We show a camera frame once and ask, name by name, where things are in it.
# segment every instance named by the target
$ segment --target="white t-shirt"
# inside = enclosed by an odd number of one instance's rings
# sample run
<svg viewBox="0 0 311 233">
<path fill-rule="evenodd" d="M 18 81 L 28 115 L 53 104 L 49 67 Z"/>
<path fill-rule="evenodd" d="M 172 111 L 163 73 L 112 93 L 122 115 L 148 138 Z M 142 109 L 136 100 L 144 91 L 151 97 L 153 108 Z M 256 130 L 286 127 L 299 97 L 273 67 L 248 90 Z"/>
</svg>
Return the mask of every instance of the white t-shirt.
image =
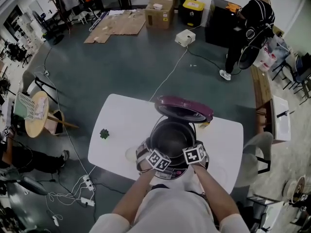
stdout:
<svg viewBox="0 0 311 233">
<path fill-rule="evenodd" d="M 133 226 L 120 215 L 98 218 L 90 233 L 217 233 L 206 201 L 191 192 L 157 188 L 140 205 Z M 221 233 L 249 233 L 241 215 L 220 222 Z"/>
</svg>

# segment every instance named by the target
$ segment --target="white sneaker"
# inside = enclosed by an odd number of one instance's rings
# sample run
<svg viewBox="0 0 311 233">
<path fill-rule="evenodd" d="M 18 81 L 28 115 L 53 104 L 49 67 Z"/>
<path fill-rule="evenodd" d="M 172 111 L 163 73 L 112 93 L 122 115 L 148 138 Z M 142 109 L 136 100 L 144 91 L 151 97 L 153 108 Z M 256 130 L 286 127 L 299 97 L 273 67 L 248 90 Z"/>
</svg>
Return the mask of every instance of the white sneaker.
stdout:
<svg viewBox="0 0 311 233">
<path fill-rule="evenodd" d="M 225 80 L 230 81 L 231 80 L 231 74 L 227 73 L 224 70 L 219 70 L 220 76 L 222 76 Z"/>
</svg>

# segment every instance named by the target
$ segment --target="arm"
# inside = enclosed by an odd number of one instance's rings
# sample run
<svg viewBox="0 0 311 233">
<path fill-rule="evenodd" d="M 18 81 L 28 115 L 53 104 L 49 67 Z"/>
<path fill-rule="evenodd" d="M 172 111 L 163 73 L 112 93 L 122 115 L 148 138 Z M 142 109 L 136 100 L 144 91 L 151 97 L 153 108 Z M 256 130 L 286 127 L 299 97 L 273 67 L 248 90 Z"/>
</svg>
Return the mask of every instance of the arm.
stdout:
<svg viewBox="0 0 311 233">
<path fill-rule="evenodd" d="M 123 196 L 112 213 L 122 216 L 131 224 L 134 221 L 137 210 L 149 188 L 149 183 L 155 174 L 155 170 L 142 173 L 138 180 L 135 181 L 132 187 Z"/>
<path fill-rule="evenodd" d="M 202 166 L 192 165 L 204 189 L 212 211 L 219 222 L 232 214 L 240 214 L 230 195 L 213 179 Z"/>
<path fill-rule="evenodd" d="M 250 15 L 254 12 L 254 0 L 250 0 L 239 13 L 239 17 L 243 20 L 249 19 Z"/>
</svg>

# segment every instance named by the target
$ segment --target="rice cooker lid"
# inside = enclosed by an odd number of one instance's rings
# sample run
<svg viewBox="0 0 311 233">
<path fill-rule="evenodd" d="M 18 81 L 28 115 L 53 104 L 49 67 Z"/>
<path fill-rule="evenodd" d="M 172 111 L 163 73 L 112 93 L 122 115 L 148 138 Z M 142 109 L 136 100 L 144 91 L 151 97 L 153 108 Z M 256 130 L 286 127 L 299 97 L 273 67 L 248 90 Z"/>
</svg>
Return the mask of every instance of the rice cooker lid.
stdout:
<svg viewBox="0 0 311 233">
<path fill-rule="evenodd" d="M 161 96 L 155 101 L 156 110 L 168 118 L 189 123 L 211 122 L 214 111 L 208 106 L 173 96 Z"/>
</svg>

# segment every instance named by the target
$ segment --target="yellow lid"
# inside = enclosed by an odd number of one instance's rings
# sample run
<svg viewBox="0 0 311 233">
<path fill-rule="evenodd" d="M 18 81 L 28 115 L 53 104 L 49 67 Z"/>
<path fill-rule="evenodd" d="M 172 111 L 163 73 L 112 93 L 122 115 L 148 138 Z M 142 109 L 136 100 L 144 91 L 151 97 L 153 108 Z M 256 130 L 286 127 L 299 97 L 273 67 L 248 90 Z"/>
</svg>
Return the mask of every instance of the yellow lid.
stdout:
<svg viewBox="0 0 311 233">
<path fill-rule="evenodd" d="M 202 11 L 204 9 L 204 5 L 204 3 L 196 0 L 186 0 L 183 6 L 187 9 Z"/>
</svg>

